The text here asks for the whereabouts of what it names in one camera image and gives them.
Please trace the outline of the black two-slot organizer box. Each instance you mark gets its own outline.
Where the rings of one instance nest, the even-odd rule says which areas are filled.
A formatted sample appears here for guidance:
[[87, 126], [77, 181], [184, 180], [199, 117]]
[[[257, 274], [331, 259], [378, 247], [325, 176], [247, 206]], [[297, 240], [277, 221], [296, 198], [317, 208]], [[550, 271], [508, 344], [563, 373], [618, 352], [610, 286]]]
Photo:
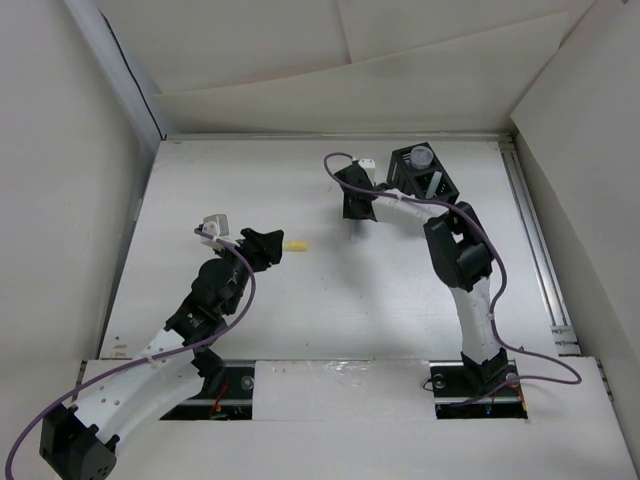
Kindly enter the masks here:
[[[427, 146], [434, 153], [432, 165], [424, 170], [415, 170], [409, 164], [410, 151], [413, 147], [418, 145]], [[438, 187], [436, 196], [431, 199], [427, 199], [425, 197], [425, 192], [435, 171], [442, 172], [442, 180]], [[387, 184], [389, 187], [396, 188], [406, 195], [412, 195], [423, 200], [438, 200], [449, 204], [455, 204], [459, 197], [459, 190], [428, 142], [397, 149], [391, 153], [387, 173]]]

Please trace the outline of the clear jar of paper clips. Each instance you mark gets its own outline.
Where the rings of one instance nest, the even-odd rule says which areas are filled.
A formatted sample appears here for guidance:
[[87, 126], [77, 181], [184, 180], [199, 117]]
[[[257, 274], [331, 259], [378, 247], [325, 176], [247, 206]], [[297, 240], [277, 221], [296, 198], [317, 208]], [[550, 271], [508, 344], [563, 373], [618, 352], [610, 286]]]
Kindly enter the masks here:
[[411, 149], [409, 154], [409, 164], [415, 170], [429, 168], [434, 160], [433, 151], [424, 145], [418, 145]]

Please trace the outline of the green highlighter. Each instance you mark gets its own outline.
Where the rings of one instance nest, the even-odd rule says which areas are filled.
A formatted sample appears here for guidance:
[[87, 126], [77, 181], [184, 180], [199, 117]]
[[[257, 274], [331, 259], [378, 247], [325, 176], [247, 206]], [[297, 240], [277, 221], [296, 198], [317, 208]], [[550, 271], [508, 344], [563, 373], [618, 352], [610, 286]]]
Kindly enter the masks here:
[[427, 190], [425, 192], [425, 197], [427, 199], [431, 199], [436, 196], [441, 180], [442, 180], [442, 172], [435, 171], [430, 179]]

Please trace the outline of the blue highlighter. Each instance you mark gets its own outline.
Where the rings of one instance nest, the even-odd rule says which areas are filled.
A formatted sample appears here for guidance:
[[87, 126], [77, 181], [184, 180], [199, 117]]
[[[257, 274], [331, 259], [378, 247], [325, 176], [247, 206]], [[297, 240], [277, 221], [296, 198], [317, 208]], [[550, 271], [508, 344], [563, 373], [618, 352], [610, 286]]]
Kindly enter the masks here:
[[362, 222], [360, 220], [349, 220], [349, 236], [350, 242], [357, 244], [362, 235]]

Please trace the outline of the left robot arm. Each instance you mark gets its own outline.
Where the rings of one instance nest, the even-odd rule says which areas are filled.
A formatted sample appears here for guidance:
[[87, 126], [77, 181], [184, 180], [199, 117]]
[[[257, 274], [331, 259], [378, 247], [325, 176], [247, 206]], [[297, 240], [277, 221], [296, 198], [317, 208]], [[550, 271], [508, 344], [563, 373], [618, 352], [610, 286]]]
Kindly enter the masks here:
[[143, 429], [181, 402], [212, 396], [225, 362], [211, 348], [248, 311], [255, 275], [280, 263], [284, 233], [244, 228], [237, 240], [195, 230], [214, 256], [199, 269], [176, 312], [131, 362], [96, 381], [74, 405], [57, 404], [42, 419], [40, 455], [61, 479], [105, 479]]

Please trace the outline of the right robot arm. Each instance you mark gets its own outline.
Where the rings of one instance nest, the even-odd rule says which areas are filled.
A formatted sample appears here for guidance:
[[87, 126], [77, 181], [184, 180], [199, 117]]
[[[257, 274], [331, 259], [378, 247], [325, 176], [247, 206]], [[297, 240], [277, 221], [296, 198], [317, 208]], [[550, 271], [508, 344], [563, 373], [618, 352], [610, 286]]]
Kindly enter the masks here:
[[361, 161], [329, 176], [344, 192], [344, 216], [424, 233], [433, 270], [450, 290], [462, 333], [462, 381], [469, 397], [495, 389], [506, 379], [505, 348], [494, 333], [490, 300], [492, 262], [496, 258], [473, 208], [461, 202], [421, 200], [398, 189], [380, 190]]

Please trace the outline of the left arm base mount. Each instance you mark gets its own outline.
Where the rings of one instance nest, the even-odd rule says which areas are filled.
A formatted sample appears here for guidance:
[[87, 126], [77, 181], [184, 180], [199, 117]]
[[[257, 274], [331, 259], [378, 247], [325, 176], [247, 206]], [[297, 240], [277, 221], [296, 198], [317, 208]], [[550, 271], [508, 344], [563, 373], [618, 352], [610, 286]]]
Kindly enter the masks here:
[[201, 391], [168, 413], [163, 421], [248, 421], [253, 416], [255, 360], [226, 360], [218, 380], [207, 378]]

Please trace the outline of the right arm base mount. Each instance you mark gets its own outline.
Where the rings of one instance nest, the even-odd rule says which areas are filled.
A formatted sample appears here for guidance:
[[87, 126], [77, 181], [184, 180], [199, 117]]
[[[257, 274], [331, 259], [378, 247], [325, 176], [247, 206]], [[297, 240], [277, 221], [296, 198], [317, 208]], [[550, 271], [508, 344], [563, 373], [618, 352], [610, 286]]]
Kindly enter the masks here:
[[497, 389], [510, 374], [518, 374], [513, 360], [485, 384], [476, 381], [462, 361], [431, 362], [423, 389], [432, 393], [438, 420], [526, 420], [528, 412], [520, 387]]

